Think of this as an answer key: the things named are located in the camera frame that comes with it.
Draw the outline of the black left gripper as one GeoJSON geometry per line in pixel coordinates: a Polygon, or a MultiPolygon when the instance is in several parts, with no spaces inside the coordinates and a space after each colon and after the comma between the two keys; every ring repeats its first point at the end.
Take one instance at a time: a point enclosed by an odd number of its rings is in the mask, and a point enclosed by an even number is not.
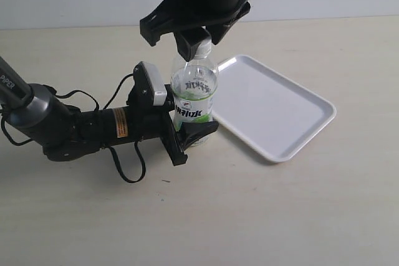
{"type": "Polygon", "coordinates": [[[183,148],[189,148],[219,128],[217,121],[204,123],[183,122],[178,134],[172,124],[170,112],[174,110],[174,100],[169,84],[165,85],[166,100],[162,106],[151,106],[148,95],[137,84],[133,86],[127,99],[127,120],[129,137],[133,141],[158,138],[163,143],[174,166],[185,164],[188,156],[183,148]]]}

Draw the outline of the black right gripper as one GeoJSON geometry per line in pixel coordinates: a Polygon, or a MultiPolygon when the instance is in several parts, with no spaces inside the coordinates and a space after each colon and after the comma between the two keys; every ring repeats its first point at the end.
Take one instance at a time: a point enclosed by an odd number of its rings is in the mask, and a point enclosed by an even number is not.
{"type": "Polygon", "coordinates": [[[249,0],[162,0],[140,20],[140,34],[154,46],[162,35],[174,33],[178,53],[191,61],[202,41],[219,44],[250,9],[249,0]]]}

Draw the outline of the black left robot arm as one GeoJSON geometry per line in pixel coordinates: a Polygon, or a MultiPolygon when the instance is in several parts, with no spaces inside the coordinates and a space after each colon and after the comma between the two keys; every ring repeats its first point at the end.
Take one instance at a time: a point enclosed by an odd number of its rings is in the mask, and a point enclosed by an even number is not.
{"type": "Polygon", "coordinates": [[[133,88],[124,107],[83,112],[62,103],[48,85],[26,83],[1,60],[2,125],[9,124],[42,146],[51,161],[72,161],[102,148],[158,138],[173,165],[186,163],[185,150],[214,133],[217,121],[184,123],[175,130],[175,101],[157,67],[141,61],[130,74],[133,88]]]}

